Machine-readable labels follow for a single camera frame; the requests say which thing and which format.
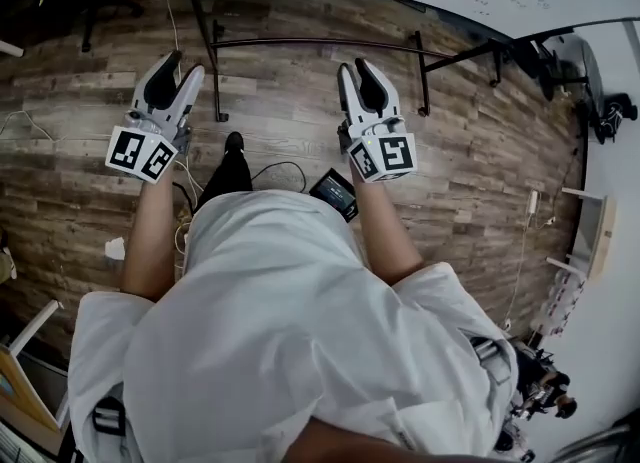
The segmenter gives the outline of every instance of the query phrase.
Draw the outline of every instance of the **wooden board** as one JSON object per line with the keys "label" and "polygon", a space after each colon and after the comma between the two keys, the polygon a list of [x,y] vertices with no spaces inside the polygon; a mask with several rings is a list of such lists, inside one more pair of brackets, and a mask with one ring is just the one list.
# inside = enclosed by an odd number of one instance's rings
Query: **wooden board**
{"label": "wooden board", "polygon": [[11,388],[8,391],[5,387],[0,387],[0,394],[6,400],[46,428],[52,431],[59,430],[55,418],[34,390],[22,367],[4,346],[0,346],[0,373]]}

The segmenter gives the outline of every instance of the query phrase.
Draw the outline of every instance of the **white shirt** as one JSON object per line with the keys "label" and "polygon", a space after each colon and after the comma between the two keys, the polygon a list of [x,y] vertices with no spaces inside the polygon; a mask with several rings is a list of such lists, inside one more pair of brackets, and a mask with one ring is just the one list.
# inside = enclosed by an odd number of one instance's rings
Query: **white shirt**
{"label": "white shirt", "polygon": [[280,461],[311,416],[421,452],[493,448],[515,355],[496,394],[469,336],[508,344],[448,264],[389,287],[331,207],[263,191],[209,201],[185,269],[157,304],[80,304],[69,397],[90,461],[91,412],[118,384],[147,462]]}

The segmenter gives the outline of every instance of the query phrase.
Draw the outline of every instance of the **black pants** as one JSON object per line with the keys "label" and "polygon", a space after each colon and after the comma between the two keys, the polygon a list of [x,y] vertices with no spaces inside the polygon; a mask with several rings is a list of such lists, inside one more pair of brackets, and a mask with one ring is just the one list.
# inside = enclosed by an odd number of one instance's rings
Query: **black pants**
{"label": "black pants", "polygon": [[212,198],[236,191],[253,191],[251,172],[244,154],[240,150],[230,150],[200,195],[196,212]]}

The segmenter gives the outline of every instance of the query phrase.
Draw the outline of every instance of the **white wall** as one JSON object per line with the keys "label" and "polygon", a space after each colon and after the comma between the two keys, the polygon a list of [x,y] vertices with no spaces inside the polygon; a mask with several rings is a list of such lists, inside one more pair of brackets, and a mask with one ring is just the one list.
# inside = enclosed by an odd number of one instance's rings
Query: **white wall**
{"label": "white wall", "polygon": [[[622,24],[581,30],[596,54],[605,91],[640,103],[640,65]],[[539,461],[609,427],[640,406],[640,120],[625,120],[615,143],[589,147],[587,191],[618,203],[605,272],[588,283],[561,338],[545,349],[571,377],[578,411],[567,420],[537,415],[523,425]]]}

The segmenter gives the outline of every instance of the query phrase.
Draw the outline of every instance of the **electrical cable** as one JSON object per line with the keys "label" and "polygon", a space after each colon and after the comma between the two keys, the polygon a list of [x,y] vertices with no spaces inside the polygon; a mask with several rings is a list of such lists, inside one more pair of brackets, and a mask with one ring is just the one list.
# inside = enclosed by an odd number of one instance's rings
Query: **electrical cable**
{"label": "electrical cable", "polygon": [[536,207],[536,212],[533,215],[533,229],[534,230],[541,230],[544,227],[548,226],[548,225],[552,225],[555,222],[555,216],[552,214],[552,216],[545,221],[542,225],[538,225],[538,211],[540,211],[540,205],[542,204],[542,195],[547,195],[549,196],[547,193],[543,193],[542,191],[538,191],[538,194],[540,195],[540,200],[538,200],[538,205]]}
{"label": "electrical cable", "polygon": [[187,193],[187,190],[184,188],[182,184],[178,184],[177,182],[172,182],[172,184],[174,187],[177,187],[180,191],[182,191],[182,194],[187,199],[187,203],[189,204],[189,212],[191,213],[191,216],[193,216],[193,202],[191,201],[191,197]]}
{"label": "electrical cable", "polygon": [[281,164],[292,164],[293,166],[298,168],[298,170],[300,171],[300,175],[302,176],[302,184],[303,184],[302,185],[302,189],[300,191],[298,191],[298,192],[299,193],[304,193],[304,190],[307,189],[307,176],[304,174],[304,171],[302,171],[302,168],[300,168],[300,166],[298,164],[294,163],[293,161],[281,161],[279,163],[273,163],[273,164],[270,164],[268,166],[265,166],[258,173],[256,173],[253,177],[251,177],[251,182],[253,182],[255,179],[257,179],[260,175],[262,175],[269,168],[273,168],[274,166],[280,166]]}
{"label": "electrical cable", "polygon": [[[54,143],[54,144],[55,143],[60,143],[61,141],[64,141],[65,139],[67,139],[69,136],[71,136],[73,134],[73,133],[69,133],[69,134],[66,134],[66,135],[62,136],[59,139],[53,139],[51,137],[51,134],[49,134],[42,127],[40,127],[36,122],[33,121],[33,119],[31,118],[31,115],[28,112],[26,112],[24,110],[21,110],[21,111],[13,111],[12,113],[9,113],[5,117],[4,123],[2,124],[2,127],[0,127],[0,136],[4,132],[4,129],[6,128],[6,126],[9,124],[9,121],[11,120],[11,117],[15,116],[15,115],[19,115],[19,114],[24,114],[27,117],[27,120],[29,120],[29,123],[33,127],[35,127],[36,129],[38,129],[42,134],[44,134],[47,137],[47,139],[49,141],[51,141],[52,143]],[[85,136],[99,136],[99,137],[105,137],[105,138],[110,138],[111,137],[111,134],[94,134],[94,133],[90,133],[90,132],[81,132],[79,134],[84,134]],[[21,140],[21,139],[33,139],[33,138],[31,138],[31,137],[28,137],[28,138],[0,138],[0,141],[1,140],[16,141],[16,140]]]}
{"label": "electrical cable", "polygon": [[562,192],[562,188],[564,187],[564,183],[567,180],[567,177],[569,176],[569,173],[571,173],[571,170],[573,168],[573,163],[576,160],[576,156],[578,155],[578,149],[576,148],[573,151],[573,156],[571,157],[571,161],[569,162],[569,166],[567,166],[567,171],[564,174],[564,177],[562,177],[562,180],[560,181],[560,185],[558,186],[558,189],[556,190],[556,194],[553,196],[553,202],[551,202],[551,217],[555,218],[556,217],[556,202],[558,201],[558,196],[560,196],[560,193]]}
{"label": "electrical cable", "polygon": [[[178,29],[176,28],[176,21],[173,18],[173,11],[171,10],[171,1],[167,0],[167,9],[169,10],[169,17],[171,18],[171,25],[173,26],[173,36],[176,42],[176,50],[180,50],[178,45]],[[180,68],[180,62],[178,62],[178,81],[182,82],[182,69]]]}
{"label": "electrical cable", "polygon": [[186,223],[180,223],[180,225],[178,225],[178,228],[176,228],[176,233],[175,233],[175,234],[174,234],[174,236],[173,236],[173,242],[174,242],[174,244],[175,244],[175,246],[176,246],[176,250],[178,250],[178,252],[179,252],[181,255],[184,255],[184,252],[183,252],[183,251],[180,249],[180,247],[178,246],[178,232],[180,232],[180,229],[181,229],[182,227],[186,227],[186,226],[188,226],[188,225],[191,225],[191,221],[187,221]]}
{"label": "electrical cable", "polygon": [[[533,191],[529,193],[529,199],[527,200],[527,208],[531,201],[532,194],[533,194]],[[513,309],[513,305],[515,304],[516,297],[518,296],[518,286],[520,285],[520,273],[522,272],[522,264],[524,264],[524,250],[527,244],[527,232],[529,231],[529,225],[531,224],[531,218],[533,217],[533,215],[534,214],[527,212],[524,228],[522,230],[522,245],[520,246],[520,259],[518,261],[518,271],[516,271],[516,283],[513,287],[513,294],[511,295],[511,302],[509,303],[509,308],[507,309],[507,313],[505,314],[504,320],[502,321],[502,326],[505,329],[505,331],[509,331],[507,329],[507,326],[510,325],[509,316],[511,315],[511,310]]]}
{"label": "electrical cable", "polygon": [[202,188],[202,186],[200,184],[198,184],[196,179],[193,178],[193,175],[191,175],[191,170],[189,169],[189,156],[187,156],[187,158],[186,158],[186,163],[187,164],[183,164],[180,161],[178,161],[177,159],[175,160],[175,163],[178,164],[180,167],[182,167],[187,172],[187,179],[189,181],[189,185],[191,186],[191,191],[193,192],[194,202],[197,204],[199,195],[198,195],[198,192],[196,191],[196,187],[200,191],[204,191],[204,189]]}

